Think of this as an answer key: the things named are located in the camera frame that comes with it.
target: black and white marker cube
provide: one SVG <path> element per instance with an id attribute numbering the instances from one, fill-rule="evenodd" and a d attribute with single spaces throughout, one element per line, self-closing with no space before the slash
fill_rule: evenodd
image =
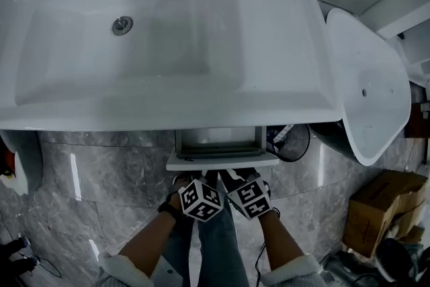
<path id="1" fill-rule="evenodd" d="M 210 186 L 198 179 L 187 187 L 179 189 L 182 212 L 197 220 L 206 222 L 218 214 L 224 207 L 224 199 Z"/>
<path id="2" fill-rule="evenodd" d="M 228 193 L 227 196 L 249 220 L 273 208 L 261 177 Z"/>

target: wrist strap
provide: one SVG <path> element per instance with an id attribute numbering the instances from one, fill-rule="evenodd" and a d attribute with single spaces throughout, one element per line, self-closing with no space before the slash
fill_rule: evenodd
<path id="1" fill-rule="evenodd" d="M 163 202 L 158 209 L 159 213 L 168 212 L 178 222 L 182 219 L 182 214 L 168 202 Z"/>

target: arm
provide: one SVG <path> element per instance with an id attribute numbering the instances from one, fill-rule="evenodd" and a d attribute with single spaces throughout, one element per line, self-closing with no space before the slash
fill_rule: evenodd
<path id="1" fill-rule="evenodd" d="M 259 220 L 263 229 L 271 270 L 304 255 L 274 211 L 263 214 Z"/>
<path id="2" fill-rule="evenodd" d="M 181 211 L 178 193 L 172 195 L 170 205 Z M 122 248 L 119 255 L 128 257 L 137 269 L 150 277 L 175 223 L 176 220 L 170 213 L 161 212 Z"/>

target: gray marble tile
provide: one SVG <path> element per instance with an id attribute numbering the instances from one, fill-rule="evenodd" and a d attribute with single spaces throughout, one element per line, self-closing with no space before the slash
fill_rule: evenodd
<path id="1" fill-rule="evenodd" d="M 72 198 L 80 195 L 84 200 L 148 206 L 145 185 L 148 163 L 145 163 L 145 157 L 157 156 L 159 149 L 50 145 L 53 190 Z"/>
<path id="2" fill-rule="evenodd" d="M 393 140 L 391 145 L 372 166 L 393 171 L 404 171 L 414 147 L 415 140 L 402 136 L 404 136 L 403 132 Z"/>
<path id="3" fill-rule="evenodd" d="M 173 130 L 135 130 L 128 132 L 38 132 L 40 142 L 87 146 L 173 147 Z"/>
<path id="4" fill-rule="evenodd" d="M 365 167 L 312 138 L 305 156 L 294 163 L 260 167 L 257 171 L 271 187 L 272 198 L 307 192 L 361 173 Z"/>
<path id="5" fill-rule="evenodd" d="M 82 257 L 70 258 L 60 249 L 55 250 L 55 252 L 47 251 L 43 254 L 43 257 L 60 271 L 61 280 L 72 286 L 90 287 L 97 277 L 98 264 L 89 265 L 87 262 L 84 263 Z"/>
<path id="6" fill-rule="evenodd" d="M 316 202 L 318 204 L 315 207 L 316 220 L 314 219 L 314 222 L 318 223 L 316 227 L 326 223 L 334 216 L 346 216 L 350 197 L 349 181 L 350 179 L 347 179 L 317 190 Z"/>
<path id="7" fill-rule="evenodd" d="M 95 202 L 78 201 L 45 188 L 31 196 L 18 196 L 1 186 L 0 190 L 7 195 L 0 200 L 4 223 L 14 238 L 20 231 L 37 234 L 45 228 L 93 240 L 103 238 Z"/>
<path id="8" fill-rule="evenodd" d="M 3 218 L 1 218 L 0 220 L 1 220 L 0 221 L 0 244 L 4 245 L 12 241 L 13 238 L 11 237 L 11 235 L 9 234 L 9 231 L 7 230 L 7 227 L 3 223 Z"/>
<path id="9" fill-rule="evenodd" d="M 23 274 L 20 278 L 28 287 L 74 287 L 69 279 L 56 278 L 40 266 L 31 274 Z"/>
<path id="10" fill-rule="evenodd" d="M 291 236 L 313 231 L 319 225 L 320 190 L 272 200 L 273 207 L 281 212 L 281 221 Z"/>
<path id="11" fill-rule="evenodd" d="M 414 139 L 415 143 L 406 165 L 406 171 L 418 171 L 424 158 L 425 140 L 421 138 Z"/>
<path id="12" fill-rule="evenodd" d="M 33 200 L 37 206 L 29 209 L 29 214 L 39 212 L 37 208 L 40 205 L 50 228 L 93 240 L 103 238 L 95 202 L 61 196 L 44 188 L 34 194 Z"/>
<path id="13" fill-rule="evenodd" d="M 346 215 L 334 214 L 313 231 L 296 237 L 304 253 L 311 253 L 316 259 L 322 258 L 341 241 Z"/>
<path id="14" fill-rule="evenodd" d="M 40 143 L 40 152 L 42 154 L 42 169 L 43 169 L 43 176 L 42 176 L 42 184 L 46 182 L 46 180 L 43 177 L 46 177 L 49 179 L 52 175 L 52 145 L 41 142 Z"/>
<path id="15" fill-rule="evenodd" d="M 90 270 L 96 270 L 98 267 L 91 243 L 94 242 L 100 251 L 106 247 L 103 239 L 92 239 L 79 231 L 75 235 L 68 235 L 43 224 L 22 231 L 30 238 L 32 249 L 37 256 L 47 258 L 50 253 L 56 254 L 60 251 L 64 257 L 78 259 L 82 266 Z"/>
<path id="16" fill-rule="evenodd" d="M 339 235 L 337 239 L 333 243 L 329 242 L 329 248 L 327 250 L 321 250 L 323 254 L 319 254 L 319 256 L 316 258 L 319 263 L 323 263 L 323 260 L 328 257 L 330 254 L 334 254 L 340 250 L 343 250 L 344 244 L 343 244 L 343 233 Z"/>
<path id="17" fill-rule="evenodd" d="M 99 202 L 97 209 L 106 244 L 111 247 L 123 247 L 158 214 L 154 208 L 116 206 Z"/>
<path id="18" fill-rule="evenodd" d="M 144 162 L 148 207 L 158 207 L 165 201 L 169 186 L 177 174 L 176 171 L 166 170 L 170 152 L 171 149 L 167 148 L 140 149 Z"/>

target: white toilet lid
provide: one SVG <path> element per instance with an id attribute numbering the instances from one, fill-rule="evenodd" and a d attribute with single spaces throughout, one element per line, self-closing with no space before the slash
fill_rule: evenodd
<path id="1" fill-rule="evenodd" d="M 368 166 L 408 122 L 409 78 L 396 51 L 346 11 L 332 9 L 327 27 L 348 140 Z"/>

